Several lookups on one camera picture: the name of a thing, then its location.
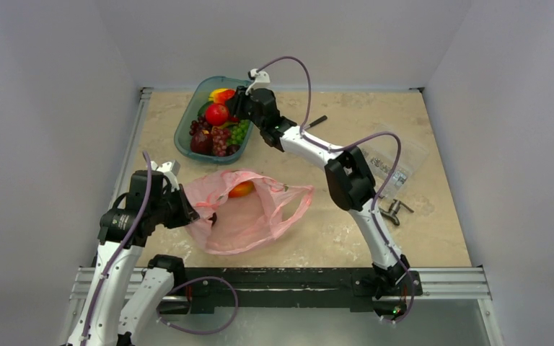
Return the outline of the yellow fake mango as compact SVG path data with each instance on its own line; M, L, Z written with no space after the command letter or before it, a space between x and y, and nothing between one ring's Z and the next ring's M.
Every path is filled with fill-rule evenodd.
M213 91L209 94L209 96L208 96L208 101L210 101L210 102L215 102L216 99L219 99L219 98L220 98L220 95L221 95L223 92L227 91L227 90L228 90L227 88L219 88L219 89L213 90Z

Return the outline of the pink plastic bag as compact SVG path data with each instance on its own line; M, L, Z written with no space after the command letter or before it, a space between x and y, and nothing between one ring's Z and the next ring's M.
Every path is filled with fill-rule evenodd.
M254 183L254 191L229 198L229 191L245 181ZM215 255L248 252L277 240L307 212L315 192L311 185L289 185L245 169L214 172L184 190L199 214L185 230L200 249Z

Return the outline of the red orange fake mango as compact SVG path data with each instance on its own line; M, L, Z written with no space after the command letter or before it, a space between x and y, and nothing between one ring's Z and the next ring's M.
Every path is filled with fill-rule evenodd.
M241 182L229 191L229 198L242 198L249 195L255 189L252 181Z

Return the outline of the green fake avocado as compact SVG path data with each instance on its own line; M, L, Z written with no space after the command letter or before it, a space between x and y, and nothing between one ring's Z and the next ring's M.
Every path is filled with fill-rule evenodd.
M204 103L198 110L197 112L197 116L198 117L205 117L205 114L206 114L206 111L207 109L213 105L214 103L212 101L207 101L206 103Z

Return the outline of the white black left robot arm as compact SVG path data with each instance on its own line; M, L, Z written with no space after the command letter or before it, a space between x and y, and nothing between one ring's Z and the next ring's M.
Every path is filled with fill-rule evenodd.
M184 290L183 259L158 254L149 260L135 293L127 296L156 227L179 228L199 218L177 181L178 171L175 161L168 161L134 172L128 192L101 217L95 271L67 345L134 345L162 298Z

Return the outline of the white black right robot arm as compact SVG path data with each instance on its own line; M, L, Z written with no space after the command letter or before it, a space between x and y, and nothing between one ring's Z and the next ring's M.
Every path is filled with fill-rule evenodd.
M233 116L253 123L270 147L324 171L332 201L349 213L369 248L378 288L385 293L401 288L405 278L411 277L410 265L379 212L380 191L360 148L336 146L306 134L302 126L281 115L269 89L239 86L226 106Z

